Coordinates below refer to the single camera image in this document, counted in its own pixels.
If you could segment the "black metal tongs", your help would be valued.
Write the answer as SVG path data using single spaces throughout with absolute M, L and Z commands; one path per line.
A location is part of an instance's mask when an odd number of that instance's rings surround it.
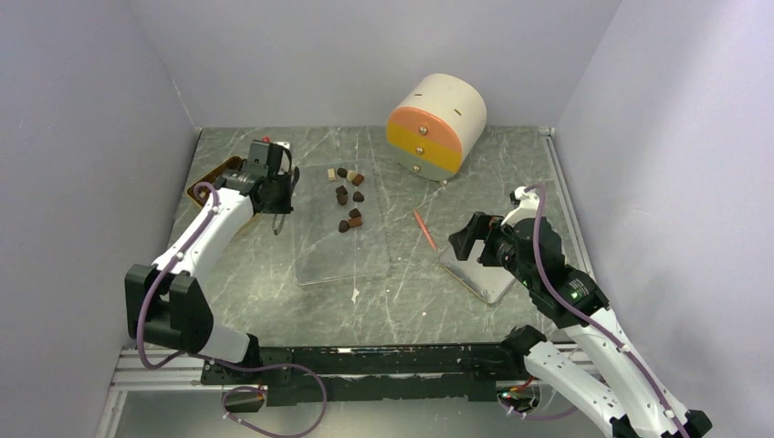
M 272 232 L 273 235 L 280 235 L 282 232 L 286 219 L 287 214 L 275 214 L 272 219 Z

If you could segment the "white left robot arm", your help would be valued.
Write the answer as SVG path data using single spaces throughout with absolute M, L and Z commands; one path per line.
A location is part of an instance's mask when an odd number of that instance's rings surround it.
M 124 278 L 130 336 L 142 365 L 157 370 L 183 354 L 225 367 L 236 382 L 253 381 L 263 367 L 257 336 L 216 322 L 202 281 L 232 238 L 260 214 L 292 212 L 297 168 L 264 176 L 225 176 L 199 182 L 206 201 L 179 239 L 150 265 Z

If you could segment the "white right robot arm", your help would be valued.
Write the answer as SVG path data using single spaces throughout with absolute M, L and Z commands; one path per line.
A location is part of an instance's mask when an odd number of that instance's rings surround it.
M 653 374 L 625 334 L 609 299 L 586 272 L 567 263 L 559 234 L 544 215 L 546 188 L 520 186 L 504 215 L 475 212 L 448 242 L 466 261 L 500 267 L 529 293 L 538 311 L 586 353 L 593 377 L 536 328 L 515 328 L 501 343 L 504 372 L 544 381 L 606 437 L 704 437 L 713 423 L 687 408 Z

